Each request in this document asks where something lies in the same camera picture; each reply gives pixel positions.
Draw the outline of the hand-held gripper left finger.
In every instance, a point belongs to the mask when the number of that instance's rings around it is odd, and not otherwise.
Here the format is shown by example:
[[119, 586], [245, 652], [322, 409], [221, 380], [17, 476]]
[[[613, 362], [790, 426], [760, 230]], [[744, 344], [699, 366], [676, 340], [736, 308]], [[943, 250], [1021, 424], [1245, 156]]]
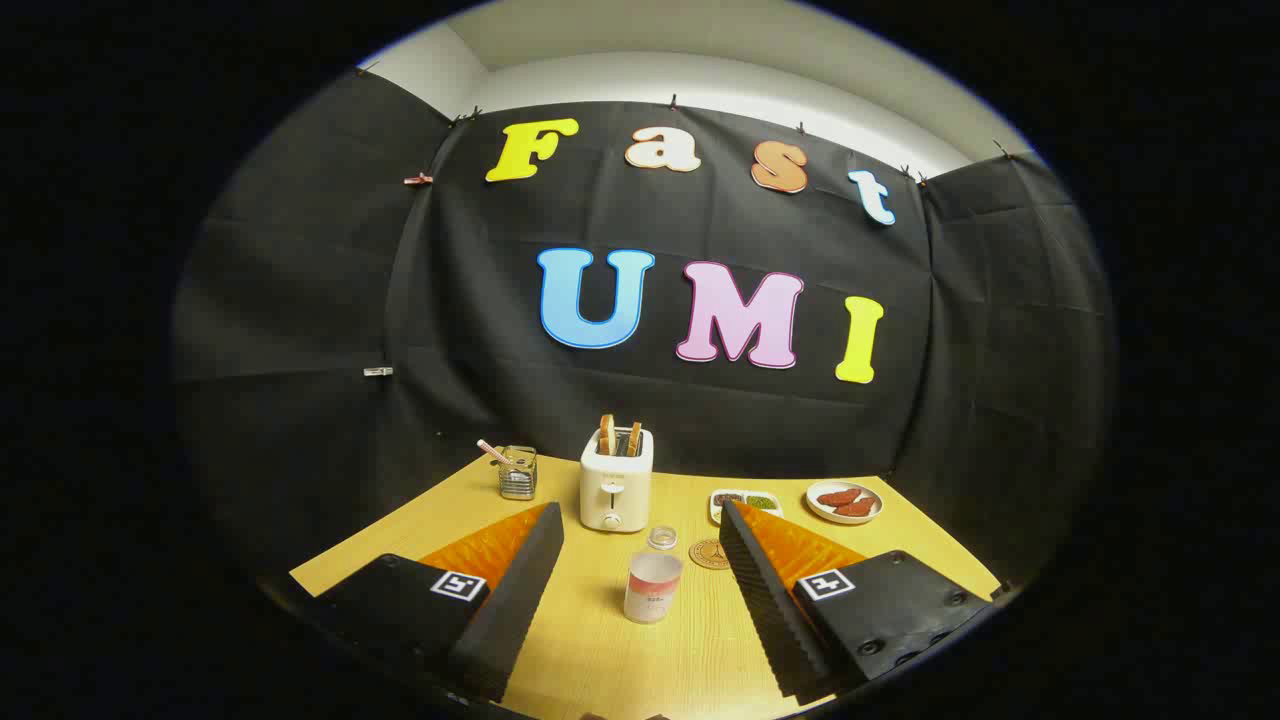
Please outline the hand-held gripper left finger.
[[461, 703], [503, 700], [564, 543], [561, 505], [512, 503], [458, 536], [458, 502], [411, 502], [302, 562], [316, 624], [366, 666]]

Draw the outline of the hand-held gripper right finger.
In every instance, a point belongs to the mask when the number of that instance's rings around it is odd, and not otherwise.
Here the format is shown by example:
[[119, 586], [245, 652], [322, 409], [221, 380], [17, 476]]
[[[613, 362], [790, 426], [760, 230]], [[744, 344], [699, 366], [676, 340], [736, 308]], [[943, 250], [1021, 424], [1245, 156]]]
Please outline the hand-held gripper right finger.
[[992, 612], [905, 551], [868, 559], [745, 502], [723, 506], [719, 543], [781, 693], [803, 705], [896, 673]]

